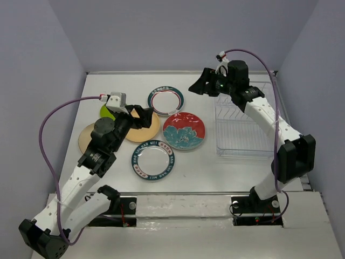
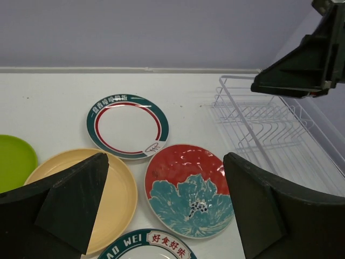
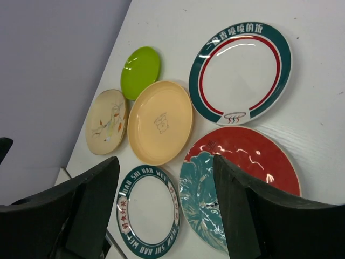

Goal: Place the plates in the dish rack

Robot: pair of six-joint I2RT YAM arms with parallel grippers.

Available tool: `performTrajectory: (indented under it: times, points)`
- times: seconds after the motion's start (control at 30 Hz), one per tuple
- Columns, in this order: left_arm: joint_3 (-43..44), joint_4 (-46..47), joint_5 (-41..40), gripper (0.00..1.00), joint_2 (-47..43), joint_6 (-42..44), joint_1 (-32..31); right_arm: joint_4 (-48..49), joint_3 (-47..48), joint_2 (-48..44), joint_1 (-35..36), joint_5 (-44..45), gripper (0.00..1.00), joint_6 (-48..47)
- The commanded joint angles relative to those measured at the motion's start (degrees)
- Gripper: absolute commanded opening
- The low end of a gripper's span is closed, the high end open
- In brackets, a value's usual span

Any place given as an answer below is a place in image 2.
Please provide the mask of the green red rimmed white plate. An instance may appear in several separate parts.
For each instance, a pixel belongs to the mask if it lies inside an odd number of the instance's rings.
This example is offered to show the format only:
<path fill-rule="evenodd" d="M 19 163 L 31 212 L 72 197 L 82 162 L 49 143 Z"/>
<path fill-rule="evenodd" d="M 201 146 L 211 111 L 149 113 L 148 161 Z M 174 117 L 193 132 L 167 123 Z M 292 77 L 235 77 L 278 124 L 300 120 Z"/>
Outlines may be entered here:
<path fill-rule="evenodd" d="M 153 156 L 169 136 L 168 119 L 156 104 L 124 93 L 104 97 L 92 105 L 86 127 L 97 147 L 126 160 Z"/>

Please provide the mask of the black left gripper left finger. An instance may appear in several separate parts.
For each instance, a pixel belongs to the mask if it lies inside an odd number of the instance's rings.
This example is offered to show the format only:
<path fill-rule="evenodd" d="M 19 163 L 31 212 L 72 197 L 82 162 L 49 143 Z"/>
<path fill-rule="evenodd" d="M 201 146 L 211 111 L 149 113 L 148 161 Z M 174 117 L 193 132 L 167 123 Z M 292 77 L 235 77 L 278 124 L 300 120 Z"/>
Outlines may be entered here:
<path fill-rule="evenodd" d="M 72 167 L 1 194 L 1 258 L 81 258 L 108 174 L 97 153 Z"/>

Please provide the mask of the red plate with teal flower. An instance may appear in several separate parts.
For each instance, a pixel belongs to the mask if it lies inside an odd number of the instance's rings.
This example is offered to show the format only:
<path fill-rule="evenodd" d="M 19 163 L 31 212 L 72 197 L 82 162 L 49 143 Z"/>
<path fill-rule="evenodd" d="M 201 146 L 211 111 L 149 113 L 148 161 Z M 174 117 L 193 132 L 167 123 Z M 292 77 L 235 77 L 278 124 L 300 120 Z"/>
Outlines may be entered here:
<path fill-rule="evenodd" d="M 144 189 L 157 218 L 186 238 L 214 237 L 234 218 L 223 162 L 199 146 L 158 151 L 147 166 Z"/>

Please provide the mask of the plain beige plate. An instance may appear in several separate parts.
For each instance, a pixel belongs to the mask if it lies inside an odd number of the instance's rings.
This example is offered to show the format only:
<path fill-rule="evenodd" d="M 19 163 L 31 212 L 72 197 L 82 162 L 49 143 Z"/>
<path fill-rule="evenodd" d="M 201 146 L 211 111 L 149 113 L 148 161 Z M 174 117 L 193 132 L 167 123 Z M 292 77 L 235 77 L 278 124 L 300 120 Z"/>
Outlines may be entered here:
<path fill-rule="evenodd" d="M 81 148 L 57 154 L 38 166 L 24 184 L 72 167 L 99 152 L 99 149 Z M 107 248 L 120 237 L 130 224 L 137 206 L 137 185 L 132 172 L 121 159 L 110 153 L 107 156 L 107 180 L 86 255 Z"/>

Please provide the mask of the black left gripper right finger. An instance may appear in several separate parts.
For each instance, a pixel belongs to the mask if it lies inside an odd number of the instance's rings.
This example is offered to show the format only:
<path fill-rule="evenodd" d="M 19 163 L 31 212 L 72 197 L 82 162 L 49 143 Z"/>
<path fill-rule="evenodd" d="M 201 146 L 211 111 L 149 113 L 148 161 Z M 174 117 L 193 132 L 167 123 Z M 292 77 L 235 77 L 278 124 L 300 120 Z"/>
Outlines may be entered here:
<path fill-rule="evenodd" d="M 344 198 L 223 158 L 246 258 L 344 258 Z"/>

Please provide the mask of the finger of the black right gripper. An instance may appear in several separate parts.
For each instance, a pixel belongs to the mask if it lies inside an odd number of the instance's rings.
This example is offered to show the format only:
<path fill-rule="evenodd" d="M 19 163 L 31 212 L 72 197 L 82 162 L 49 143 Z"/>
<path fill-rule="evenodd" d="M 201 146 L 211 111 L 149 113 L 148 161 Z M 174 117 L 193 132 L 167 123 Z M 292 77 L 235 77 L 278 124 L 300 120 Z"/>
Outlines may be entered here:
<path fill-rule="evenodd" d="M 322 16 L 300 45 L 262 70 L 251 91 L 301 99 L 320 97 L 344 83 L 344 1 L 312 1 Z"/>

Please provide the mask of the lime green plate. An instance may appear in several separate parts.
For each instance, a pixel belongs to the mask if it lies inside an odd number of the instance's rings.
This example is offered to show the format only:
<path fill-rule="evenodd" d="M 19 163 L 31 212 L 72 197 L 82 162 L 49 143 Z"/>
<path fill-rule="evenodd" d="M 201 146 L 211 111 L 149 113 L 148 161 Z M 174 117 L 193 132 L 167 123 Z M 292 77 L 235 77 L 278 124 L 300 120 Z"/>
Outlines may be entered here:
<path fill-rule="evenodd" d="M 31 145 L 1 134 L 1 193 L 23 186 L 37 166 L 38 158 Z"/>

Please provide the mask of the teal rimmed Hao Wei plate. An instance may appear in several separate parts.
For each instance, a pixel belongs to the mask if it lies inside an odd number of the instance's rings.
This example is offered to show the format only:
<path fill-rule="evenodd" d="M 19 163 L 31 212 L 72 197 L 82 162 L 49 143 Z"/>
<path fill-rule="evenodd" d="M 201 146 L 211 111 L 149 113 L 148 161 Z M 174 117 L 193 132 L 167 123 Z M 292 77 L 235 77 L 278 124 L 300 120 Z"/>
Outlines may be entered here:
<path fill-rule="evenodd" d="M 99 258 L 183 258 L 196 255 L 179 237 L 159 229 L 139 229 L 122 235 Z"/>

